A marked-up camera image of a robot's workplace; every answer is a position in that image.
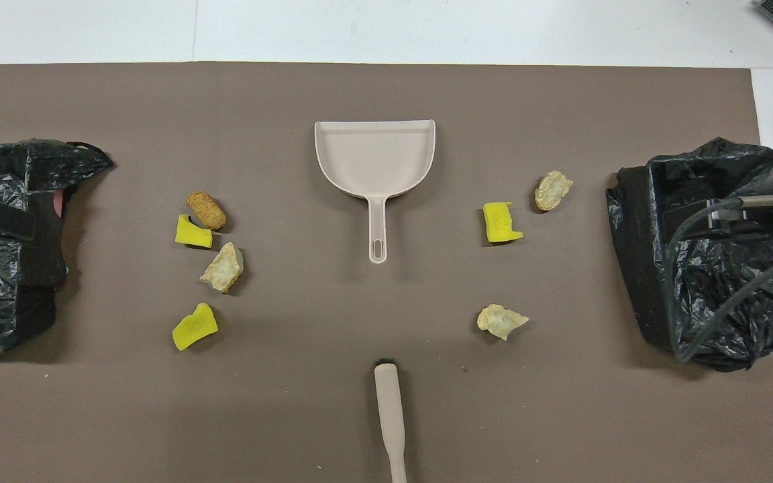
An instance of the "yellow sponge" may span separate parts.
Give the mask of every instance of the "yellow sponge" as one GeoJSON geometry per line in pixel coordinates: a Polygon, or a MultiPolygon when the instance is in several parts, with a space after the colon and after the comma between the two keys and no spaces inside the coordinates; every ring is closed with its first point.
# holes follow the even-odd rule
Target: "yellow sponge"
{"type": "Polygon", "coordinates": [[[207,303],[199,303],[196,311],[185,316],[181,323],[172,329],[172,340],[179,351],[187,349],[193,342],[219,330],[214,311],[207,303]]]}
{"type": "Polygon", "coordinates": [[[482,213],[485,216],[485,233],[488,235],[488,241],[492,244],[499,242],[511,242],[513,239],[519,239],[524,233],[512,231],[512,216],[509,214],[509,205],[511,201],[505,203],[485,203],[482,206],[482,213]]]}
{"type": "Polygon", "coordinates": [[[174,240],[178,244],[210,248],[214,244],[214,235],[209,229],[197,227],[187,215],[178,215],[178,230],[174,234],[174,240]]]}

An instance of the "brown surface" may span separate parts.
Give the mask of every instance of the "brown surface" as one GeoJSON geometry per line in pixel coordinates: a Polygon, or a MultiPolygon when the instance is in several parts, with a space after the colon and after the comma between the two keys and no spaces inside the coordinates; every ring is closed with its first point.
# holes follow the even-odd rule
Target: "brown surface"
{"type": "Polygon", "coordinates": [[[0,481],[386,482],[380,357],[410,481],[773,480],[773,357],[718,374],[642,342],[607,228],[612,173],[715,136],[758,141],[746,70],[0,66],[0,142],[119,163],[74,199],[58,324],[0,358],[0,481]],[[375,266],[313,123],[429,118],[435,162],[387,203],[375,266]],[[552,169],[574,187],[534,213],[552,169]],[[195,190],[228,214],[215,250],[243,248],[230,294],[199,282],[213,252],[172,241],[195,190]],[[523,239],[484,241],[488,201],[523,239]],[[178,352],[199,302],[220,332],[178,352]],[[530,322],[482,333],[488,303],[530,322]]]}

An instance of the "brush handle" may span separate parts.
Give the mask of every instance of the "brush handle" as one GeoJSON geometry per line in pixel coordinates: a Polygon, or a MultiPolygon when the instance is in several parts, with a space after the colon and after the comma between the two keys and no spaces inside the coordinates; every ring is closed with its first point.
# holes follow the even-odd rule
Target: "brush handle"
{"type": "Polygon", "coordinates": [[[389,455],[393,483],[406,483],[405,416],[401,410],[399,371],[395,364],[380,364],[374,368],[374,387],[378,393],[380,432],[389,455]]]}

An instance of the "white floor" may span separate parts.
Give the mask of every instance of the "white floor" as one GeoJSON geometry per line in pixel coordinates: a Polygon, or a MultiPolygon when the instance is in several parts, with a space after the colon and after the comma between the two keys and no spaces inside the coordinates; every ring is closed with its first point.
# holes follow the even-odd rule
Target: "white floor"
{"type": "Polygon", "coordinates": [[[191,60],[753,68],[773,147],[750,0],[0,0],[0,63],[191,60]]]}

